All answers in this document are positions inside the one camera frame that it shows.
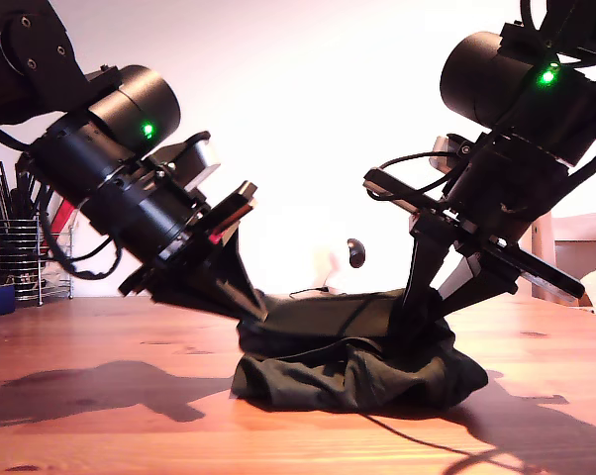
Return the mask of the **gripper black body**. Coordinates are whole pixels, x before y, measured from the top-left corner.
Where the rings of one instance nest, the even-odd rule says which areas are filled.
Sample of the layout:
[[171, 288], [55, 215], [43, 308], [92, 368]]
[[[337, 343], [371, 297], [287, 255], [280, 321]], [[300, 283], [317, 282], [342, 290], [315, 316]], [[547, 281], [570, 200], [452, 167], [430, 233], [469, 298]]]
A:
[[550, 210], [570, 180], [564, 164], [518, 137], [461, 136], [437, 139], [426, 157], [442, 173], [431, 183], [441, 187], [438, 199], [426, 188], [415, 189], [395, 178], [382, 164], [364, 176], [364, 187], [377, 201], [390, 202], [411, 215], [410, 234], [449, 241], [462, 257], [492, 254], [519, 270], [519, 277], [573, 300], [583, 285], [518, 242], [530, 225]]
[[84, 198], [80, 210], [95, 230], [141, 262], [119, 287], [122, 295], [139, 294], [159, 277], [212, 269], [222, 238], [252, 210], [255, 190], [246, 181], [211, 207], [164, 167], [134, 174], [119, 169]]

